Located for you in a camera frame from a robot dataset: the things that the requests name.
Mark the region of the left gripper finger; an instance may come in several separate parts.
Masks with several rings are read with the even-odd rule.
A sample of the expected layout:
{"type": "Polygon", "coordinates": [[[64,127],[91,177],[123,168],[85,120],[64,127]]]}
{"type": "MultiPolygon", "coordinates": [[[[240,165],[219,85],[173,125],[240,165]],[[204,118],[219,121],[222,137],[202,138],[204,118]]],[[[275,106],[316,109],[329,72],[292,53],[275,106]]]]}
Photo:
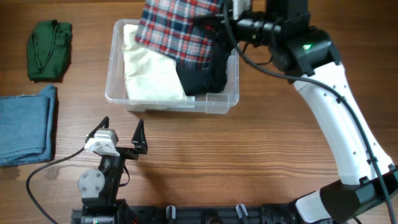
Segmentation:
{"type": "Polygon", "coordinates": [[[87,136],[85,141],[88,142],[90,138],[93,138],[97,130],[100,128],[109,128],[109,117],[105,116],[102,121],[97,125],[97,127],[94,128],[87,136]]]}
{"type": "Polygon", "coordinates": [[[147,154],[148,145],[147,145],[147,140],[146,140],[146,136],[145,136],[145,132],[144,132],[144,120],[143,119],[139,120],[136,130],[131,139],[131,142],[134,145],[134,149],[139,154],[147,154]]]}

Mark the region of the cream white cloth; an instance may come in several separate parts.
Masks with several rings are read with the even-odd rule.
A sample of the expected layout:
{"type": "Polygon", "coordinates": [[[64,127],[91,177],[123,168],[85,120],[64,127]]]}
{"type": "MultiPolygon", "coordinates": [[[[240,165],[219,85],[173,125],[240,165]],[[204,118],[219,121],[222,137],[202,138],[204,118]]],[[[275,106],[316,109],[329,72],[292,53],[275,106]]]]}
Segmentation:
{"type": "Polygon", "coordinates": [[[124,81],[130,100],[186,101],[174,59],[135,41],[138,26],[123,26],[124,81]]]}

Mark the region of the red plaid cloth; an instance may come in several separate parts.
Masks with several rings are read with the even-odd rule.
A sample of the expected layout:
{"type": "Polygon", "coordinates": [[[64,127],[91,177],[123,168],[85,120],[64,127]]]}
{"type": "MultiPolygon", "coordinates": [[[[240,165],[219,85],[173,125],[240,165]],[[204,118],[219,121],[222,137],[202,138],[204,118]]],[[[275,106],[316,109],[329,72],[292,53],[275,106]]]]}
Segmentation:
{"type": "Polygon", "coordinates": [[[135,40],[184,67],[210,66],[214,41],[194,18],[217,14],[220,0],[146,0],[135,40]]]}

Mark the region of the black cloth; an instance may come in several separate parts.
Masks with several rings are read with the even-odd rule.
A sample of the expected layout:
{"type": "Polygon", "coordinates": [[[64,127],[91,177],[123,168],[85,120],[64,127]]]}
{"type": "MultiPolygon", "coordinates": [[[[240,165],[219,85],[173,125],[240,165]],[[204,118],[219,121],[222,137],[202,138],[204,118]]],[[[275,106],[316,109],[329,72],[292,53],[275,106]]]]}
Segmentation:
{"type": "Polygon", "coordinates": [[[225,50],[216,45],[212,61],[207,69],[195,70],[178,65],[177,75],[185,94],[196,96],[222,92],[228,81],[226,69],[230,55],[231,49],[225,50]]]}

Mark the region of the clear plastic storage container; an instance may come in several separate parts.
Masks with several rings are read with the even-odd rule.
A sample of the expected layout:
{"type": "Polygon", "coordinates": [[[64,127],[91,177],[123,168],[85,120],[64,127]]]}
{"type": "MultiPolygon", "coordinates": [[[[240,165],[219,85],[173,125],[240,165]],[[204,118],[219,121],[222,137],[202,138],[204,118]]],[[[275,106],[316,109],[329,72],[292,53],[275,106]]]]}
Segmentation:
{"type": "Polygon", "coordinates": [[[109,55],[105,98],[108,102],[122,106],[126,111],[182,111],[208,114],[225,114],[239,101],[239,56],[233,50],[228,59],[226,73],[228,81],[220,93],[207,93],[195,96],[195,107],[187,108],[186,101],[130,100],[124,81],[123,26],[137,25],[136,19],[120,19],[113,27],[113,37],[109,55]]]}

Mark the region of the green cloth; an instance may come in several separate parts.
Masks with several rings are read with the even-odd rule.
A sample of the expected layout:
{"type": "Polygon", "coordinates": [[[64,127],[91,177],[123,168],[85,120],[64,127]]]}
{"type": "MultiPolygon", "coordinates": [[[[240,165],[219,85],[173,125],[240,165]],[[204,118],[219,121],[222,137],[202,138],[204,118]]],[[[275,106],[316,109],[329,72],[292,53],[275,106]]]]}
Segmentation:
{"type": "Polygon", "coordinates": [[[27,41],[27,76],[33,82],[60,82],[71,62],[72,24],[38,22],[27,41]]]}

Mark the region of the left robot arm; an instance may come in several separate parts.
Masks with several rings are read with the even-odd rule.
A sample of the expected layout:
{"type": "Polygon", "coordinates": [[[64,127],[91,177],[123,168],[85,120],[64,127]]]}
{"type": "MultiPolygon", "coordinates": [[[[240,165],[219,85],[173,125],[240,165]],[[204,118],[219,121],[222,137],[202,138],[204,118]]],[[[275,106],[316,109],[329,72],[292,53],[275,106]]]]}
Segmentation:
{"type": "Polygon", "coordinates": [[[72,211],[72,223],[140,223],[129,208],[125,199],[118,199],[118,190],[127,185],[121,177],[128,173],[125,162],[138,160],[140,154],[147,154],[148,145],[144,132],[144,121],[139,120],[132,136],[133,147],[118,147],[118,136],[109,128],[109,118],[105,117],[89,133],[84,150],[101,157],[96,169],[84,171],[78,179],[83,207],[72,211]]]}

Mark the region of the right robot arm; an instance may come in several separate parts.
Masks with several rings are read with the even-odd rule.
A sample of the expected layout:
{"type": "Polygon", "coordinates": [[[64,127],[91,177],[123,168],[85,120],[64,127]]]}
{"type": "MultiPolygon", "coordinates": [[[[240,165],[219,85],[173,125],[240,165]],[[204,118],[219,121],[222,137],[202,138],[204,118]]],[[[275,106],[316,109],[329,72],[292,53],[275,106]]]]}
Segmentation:
{"type": "Polygon", "coordinates": [[[314,114],[335,159],[339,179],[294,204],[304,223],[344,223],[385,203],[396,222],[392,198],[397,167],[373,136],[346,79],[330,36],[310,25],[306,1],[267,1],[254,12],[250,1],[225,1],[222,25],[233,47],[243,41],[266,46],[276,71],[289,81],[314,114]]]}

